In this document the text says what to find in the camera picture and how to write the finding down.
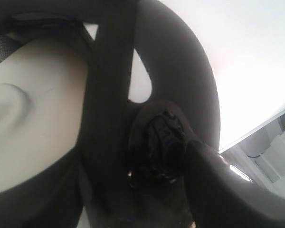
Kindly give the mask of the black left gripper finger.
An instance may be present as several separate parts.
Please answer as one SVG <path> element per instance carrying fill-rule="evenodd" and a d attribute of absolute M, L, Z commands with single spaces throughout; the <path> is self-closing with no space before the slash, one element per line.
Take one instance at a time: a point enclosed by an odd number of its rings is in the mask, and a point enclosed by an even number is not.
<path fill-rule="evenodd" d="M 211 148 L 198 141 L 188 143 L 184 161 L 188 204 L 199 228 L 234 228 L 235 195 L 204 157 L 213 154 Z"/>

